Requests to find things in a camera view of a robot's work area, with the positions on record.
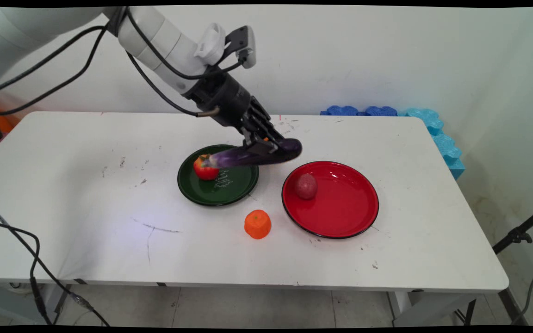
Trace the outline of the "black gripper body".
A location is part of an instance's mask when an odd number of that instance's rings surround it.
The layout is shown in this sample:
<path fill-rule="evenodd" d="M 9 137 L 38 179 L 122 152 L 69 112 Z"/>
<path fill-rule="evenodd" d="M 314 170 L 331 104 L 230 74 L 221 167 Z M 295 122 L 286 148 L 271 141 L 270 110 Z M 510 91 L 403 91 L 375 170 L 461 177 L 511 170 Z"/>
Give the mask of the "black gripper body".
<path fill-rule="evenodd" d="M 185 93 L 185 98 L 203 112 L 218 108 L 219 112 L 211 118 L 224 127 L 249 129 L 246 112 L 250 109 L 252 95 L 229 73 L 211 72 L 211 76 L 199 79 Z"/>

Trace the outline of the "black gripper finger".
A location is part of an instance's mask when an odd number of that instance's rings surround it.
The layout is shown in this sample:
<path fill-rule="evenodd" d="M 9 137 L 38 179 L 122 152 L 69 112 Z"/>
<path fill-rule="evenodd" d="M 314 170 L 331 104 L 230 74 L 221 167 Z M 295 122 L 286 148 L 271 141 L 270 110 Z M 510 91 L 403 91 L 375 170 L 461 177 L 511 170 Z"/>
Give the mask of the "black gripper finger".
<path fill-rule="evenodd" d="M 270 115 L 254 96 L 250 97 L 249 107 L 247 109 L 247 130 L 256 134 L 262 141 L 281 142 L 285 139 L 275 129 Z"/>
<path fill-rule="evenodd" d="M 239 131 L 244 137 L 244 149 L 252 154 L 266 155 L 279 150 L 279 142 L 262 141 L 256 134 L 247 130 L 247 117 L 241 118 Z"/>

